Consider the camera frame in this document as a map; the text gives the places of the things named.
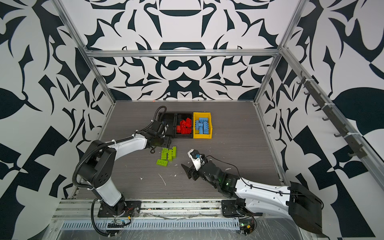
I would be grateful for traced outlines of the red arch lego piece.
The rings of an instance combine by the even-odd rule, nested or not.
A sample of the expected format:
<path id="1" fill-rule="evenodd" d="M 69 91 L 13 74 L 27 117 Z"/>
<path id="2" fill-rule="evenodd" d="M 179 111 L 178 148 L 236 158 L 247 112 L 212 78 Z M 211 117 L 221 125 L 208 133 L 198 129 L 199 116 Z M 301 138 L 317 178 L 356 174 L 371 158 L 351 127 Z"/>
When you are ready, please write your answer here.
<path id="1" fill-rule="evenodd" d="M 192 120 L 186 118 L 185 120 L 181 120 L 179 125 L 177 125 L 177 134 L 190 135 L 192 134 L 192 129 Z"/>

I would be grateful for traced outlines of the blue lego long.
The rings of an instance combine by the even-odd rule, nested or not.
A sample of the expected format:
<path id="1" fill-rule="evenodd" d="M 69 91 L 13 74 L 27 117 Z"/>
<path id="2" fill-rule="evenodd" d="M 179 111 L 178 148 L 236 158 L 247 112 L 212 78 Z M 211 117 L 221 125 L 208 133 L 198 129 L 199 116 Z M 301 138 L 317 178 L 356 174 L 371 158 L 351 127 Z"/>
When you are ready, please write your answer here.
<path id="1" fill-rule="evenodd" d="M 210 134 L 210 125 L 208 118 L 199 118 L 195 120 L 195 129 L 200 135 L 209 135 Z"/>

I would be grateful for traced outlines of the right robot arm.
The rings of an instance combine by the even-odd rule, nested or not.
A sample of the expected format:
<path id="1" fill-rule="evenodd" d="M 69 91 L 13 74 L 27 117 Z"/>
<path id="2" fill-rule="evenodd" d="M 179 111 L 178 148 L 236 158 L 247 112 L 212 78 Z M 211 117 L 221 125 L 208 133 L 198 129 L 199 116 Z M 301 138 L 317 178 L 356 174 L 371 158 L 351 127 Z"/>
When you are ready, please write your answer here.
<path id="1" fill-rule="evenodd" d="M 209 183 L 223 196 L 235 199 L 240 215 L 269 214 L 288 218 L 301 229 L 321 235 L 323 202 L 319 197 L 298 183 L 290 186 L 271 186 L 245 180 L 222 171 L 212 161 L 199 169 L 194 165 L 182 166 L 189 179 Z"/>

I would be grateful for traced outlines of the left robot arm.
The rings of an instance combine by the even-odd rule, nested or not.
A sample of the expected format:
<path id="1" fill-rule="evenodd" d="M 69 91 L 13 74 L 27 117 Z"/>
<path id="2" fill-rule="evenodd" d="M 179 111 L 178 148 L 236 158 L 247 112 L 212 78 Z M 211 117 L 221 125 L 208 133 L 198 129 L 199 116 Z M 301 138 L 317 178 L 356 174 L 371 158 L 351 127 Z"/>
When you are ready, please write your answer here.
<path id="1" fill-rule="evenodd" d="M 166 135 L 168 125 L 163 122 L 166 112 L 167 107 L 160 106 L 148 126 L 136 130 L 126 138 L 110 142 L 93 141 L 77 164 L 72 182 L 74 186 L 86 188 L 96 196 L 91 204 L 91 222 L 99 235 L 111 238 L 120 232 L 114 228 L 130 225 L 130 222 L 123 224 L 113 222 L 107 231 L 102 231 L 95 221 L 95 204 L 99 202 L 101 209 L 114 218 L 121 217 L 129 211 L 124 195 L 112 180 L 115 161 L 136 151 L 150 149 L 151 154 L 154 154 L 157 147 L 168 148 L 171 138 Z"/>

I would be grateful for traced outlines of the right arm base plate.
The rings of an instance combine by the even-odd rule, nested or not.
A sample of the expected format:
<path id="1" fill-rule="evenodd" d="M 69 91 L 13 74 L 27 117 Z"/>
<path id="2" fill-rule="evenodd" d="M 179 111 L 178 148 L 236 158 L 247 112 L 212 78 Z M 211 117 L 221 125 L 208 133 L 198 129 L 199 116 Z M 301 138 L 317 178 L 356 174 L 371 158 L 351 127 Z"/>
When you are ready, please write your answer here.
<path id="1" fill-rule="evenodd" d="M 226 218 L 244 217 L 250 213 L 246 209 L 245 199 L 222 200 L 221 209 Z"/>

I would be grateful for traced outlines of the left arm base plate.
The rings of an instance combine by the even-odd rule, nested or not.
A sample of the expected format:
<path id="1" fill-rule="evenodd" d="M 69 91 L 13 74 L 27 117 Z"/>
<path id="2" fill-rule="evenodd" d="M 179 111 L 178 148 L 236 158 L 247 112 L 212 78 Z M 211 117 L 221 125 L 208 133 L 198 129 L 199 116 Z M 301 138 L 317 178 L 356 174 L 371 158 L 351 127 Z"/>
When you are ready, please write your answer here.
<path id="1" fill-rule="evenodd" d="M 141 201 L 119 201 L 111 207 L 102 202 L 98 212 L 98 218 L 136 217 L 141 211 Z"/>

